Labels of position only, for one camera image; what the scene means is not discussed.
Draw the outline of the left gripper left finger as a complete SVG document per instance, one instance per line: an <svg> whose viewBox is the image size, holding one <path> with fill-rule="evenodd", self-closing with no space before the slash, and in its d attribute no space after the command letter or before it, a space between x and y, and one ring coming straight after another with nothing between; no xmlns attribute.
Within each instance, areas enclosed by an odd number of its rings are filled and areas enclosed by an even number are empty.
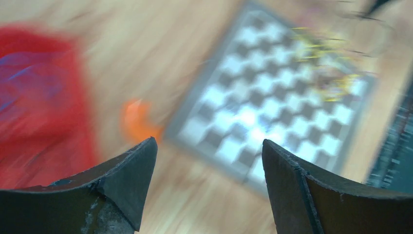
<svg viewBox="0 0 413 234"><path fill-rule="evenodd" d="M0 192L3 234L132 234L140 230L158 146L123 154L48 186Z"/></svg>

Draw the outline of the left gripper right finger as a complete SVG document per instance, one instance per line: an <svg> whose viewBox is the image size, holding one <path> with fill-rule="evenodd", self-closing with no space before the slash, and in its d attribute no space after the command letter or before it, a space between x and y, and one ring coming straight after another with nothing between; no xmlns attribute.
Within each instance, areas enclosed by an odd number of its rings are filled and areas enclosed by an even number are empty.
<svg viewBox="0 0 413 234"><path fill-rule="evenodd" d="M413 196L358 183L263 141L268 196L280 234L410 234Z"/></svg>

